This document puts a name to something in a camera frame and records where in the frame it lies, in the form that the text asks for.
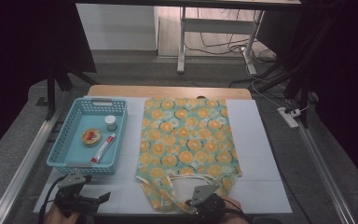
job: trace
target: floral fabric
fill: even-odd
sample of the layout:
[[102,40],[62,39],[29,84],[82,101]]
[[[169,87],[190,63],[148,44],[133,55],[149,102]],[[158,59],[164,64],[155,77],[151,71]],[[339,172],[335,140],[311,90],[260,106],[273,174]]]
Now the floral fabric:
[[172,181],[217,181],[228,194],[241,168],[231,134],[226,100],[152,98],[145,101],[136,177],[153,207],[169,212],[195,209],[175,199]]

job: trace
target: toothpaste tube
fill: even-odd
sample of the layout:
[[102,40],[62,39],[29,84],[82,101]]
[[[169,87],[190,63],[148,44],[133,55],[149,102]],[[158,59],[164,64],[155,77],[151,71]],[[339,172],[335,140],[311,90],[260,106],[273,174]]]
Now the toothpaste tube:
[[100,147],[100,149],[98,149],[95,156],[91,159],[92,163],[98,163],[100,161],[100,159],[103,156],[103,154],[105,153],[105,151],[110,147],[110,145],[113,143],[113,141],[115,141],[115,138],[116,138],[116,134],[112,133],[112,135],[110,135],[106,139],[106,141],[103,143],[103,145]]

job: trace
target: orange flower pattern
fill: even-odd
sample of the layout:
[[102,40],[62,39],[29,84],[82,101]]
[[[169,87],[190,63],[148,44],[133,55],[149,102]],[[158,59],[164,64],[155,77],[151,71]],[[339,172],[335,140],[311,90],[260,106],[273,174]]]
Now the orange flower pattern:
[[195,212],[175,200],[173,178],[215,180],[223,195],[241,176],[225,99],[147,99],[141,138],[136,176],[159,211]]

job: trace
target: white table surface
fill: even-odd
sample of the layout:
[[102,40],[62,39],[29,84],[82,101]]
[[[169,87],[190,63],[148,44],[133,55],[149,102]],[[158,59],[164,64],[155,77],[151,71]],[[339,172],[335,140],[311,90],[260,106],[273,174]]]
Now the white table surface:
[[[100,205],[99,215],[162,214],[153,209],[139,185],[140,181],[135,177],[147,98],[120,99],[127,100],[128,120],[117,173],[94,176],[80,194],[98,198],[111,191],[109,201]],[[243,172],[229,196],[241,202],[247,214],[292,213],[255,101],[227,100],[227,109]],[[51,184],[60,176],[63,174],[52,170],[34,208],[35,213],[39,212]],[[50,199],[54,198],[56,192],[57,188],[52,191]]]

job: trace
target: small white bottle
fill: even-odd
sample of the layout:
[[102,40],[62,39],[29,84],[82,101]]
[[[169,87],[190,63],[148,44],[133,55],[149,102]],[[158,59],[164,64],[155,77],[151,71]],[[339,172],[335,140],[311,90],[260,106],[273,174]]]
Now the small white bottle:
[[116,117],[115,116],[113,116],[113,115],[106,116],[105,123],[106,123],[106,126],[107,126],[107,130],[112,132],[112,131],[117,129]]

